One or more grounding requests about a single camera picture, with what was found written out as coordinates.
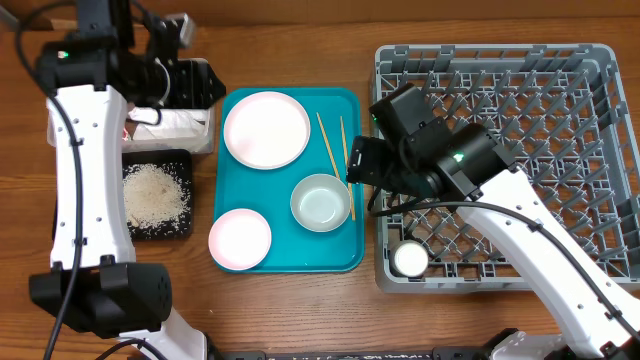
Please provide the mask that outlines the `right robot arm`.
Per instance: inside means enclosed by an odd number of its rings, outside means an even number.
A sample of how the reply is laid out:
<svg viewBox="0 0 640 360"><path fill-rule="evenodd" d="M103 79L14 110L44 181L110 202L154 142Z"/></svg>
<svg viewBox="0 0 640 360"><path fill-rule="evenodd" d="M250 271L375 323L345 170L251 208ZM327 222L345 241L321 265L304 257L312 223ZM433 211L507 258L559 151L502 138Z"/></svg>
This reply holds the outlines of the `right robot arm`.
<svg viewBox="0 0 640 360"><path fill-rule="evenodd" d="M409 201L384 215L446 208L511 263L561 332L505 329L476 359L636 359L639 301L556 220L513 155L483 125L453 132L411 83L374 103L380 137L354 139L346 179Z"/></svg>

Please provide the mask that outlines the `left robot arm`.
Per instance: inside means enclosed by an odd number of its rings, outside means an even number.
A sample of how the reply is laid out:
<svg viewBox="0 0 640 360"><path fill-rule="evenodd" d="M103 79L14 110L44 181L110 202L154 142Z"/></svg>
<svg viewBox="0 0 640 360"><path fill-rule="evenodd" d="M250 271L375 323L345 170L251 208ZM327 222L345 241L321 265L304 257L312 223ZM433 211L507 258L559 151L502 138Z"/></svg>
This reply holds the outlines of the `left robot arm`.
<svg viewBox="0 0 640 360"><path fill-rule="evenodd" d="M156 359L215 359L210 337L172 304L165 266L140 263L124 208L122 135L132 107L208 110L226 92L204 59L180 59L195 24L142 10L149 32L134 52L135 3L75 0L77 27L48 42L28 75L44 93L56 149L50 269L32 275L32 302L69 327Z"/></svg>

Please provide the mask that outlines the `cooked rice pile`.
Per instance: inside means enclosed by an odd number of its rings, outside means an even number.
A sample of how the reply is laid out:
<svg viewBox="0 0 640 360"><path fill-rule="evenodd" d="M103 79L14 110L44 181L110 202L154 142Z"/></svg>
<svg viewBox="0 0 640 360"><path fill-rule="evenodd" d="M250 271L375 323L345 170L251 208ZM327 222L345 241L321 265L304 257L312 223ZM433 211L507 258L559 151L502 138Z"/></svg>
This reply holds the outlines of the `cooked rice pile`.
<svg viewBox="0 0 640 360"><path fill-rule="evenodd" d="M128 225L144 235L176 234L188 225L191 185L179 178L176 163L165 166L134 164L123 180L125 215Z"/></svg>

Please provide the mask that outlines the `white napkin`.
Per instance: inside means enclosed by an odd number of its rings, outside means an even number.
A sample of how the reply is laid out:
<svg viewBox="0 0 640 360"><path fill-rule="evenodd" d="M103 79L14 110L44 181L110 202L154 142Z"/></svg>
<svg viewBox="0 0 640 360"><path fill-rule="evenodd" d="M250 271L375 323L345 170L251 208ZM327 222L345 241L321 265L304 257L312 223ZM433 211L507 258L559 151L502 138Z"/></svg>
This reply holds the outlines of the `white napkin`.
<svg viewBox="0 0 640 360"><path fill-rule="evenodd" d="M160 140L203 135L209 121L208 110L132 108L128 119L136 127L133 140Z"/></svg>

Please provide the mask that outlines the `grey bowl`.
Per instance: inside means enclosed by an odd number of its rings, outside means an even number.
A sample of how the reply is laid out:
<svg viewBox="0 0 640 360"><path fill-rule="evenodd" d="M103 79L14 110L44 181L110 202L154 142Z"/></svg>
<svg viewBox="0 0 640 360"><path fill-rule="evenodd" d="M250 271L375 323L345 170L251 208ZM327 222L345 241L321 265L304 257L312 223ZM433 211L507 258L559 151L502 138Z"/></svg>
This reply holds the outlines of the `grey bowl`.
<svg viewBox="0 0 640 360"><path fill-rule="evenodd" d="M313 174L294 187L290 208L303 228L318 233L330 232L351 215L351 195L340 179L328 174Z"/></svg>

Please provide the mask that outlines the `white cup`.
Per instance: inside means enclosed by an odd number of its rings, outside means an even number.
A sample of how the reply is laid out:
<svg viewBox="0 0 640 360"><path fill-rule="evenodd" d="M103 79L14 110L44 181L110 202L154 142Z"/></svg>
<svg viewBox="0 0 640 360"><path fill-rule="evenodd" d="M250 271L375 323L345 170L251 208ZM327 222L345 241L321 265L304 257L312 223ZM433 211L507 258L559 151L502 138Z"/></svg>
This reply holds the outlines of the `white cup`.
<svg viewBox="0 0 640 360"><path fill-rule="evenodd" d="M427 250L416 241L400 241L391 250L390 266L402 276L419 278L427 270L428 264Z"/></svg>

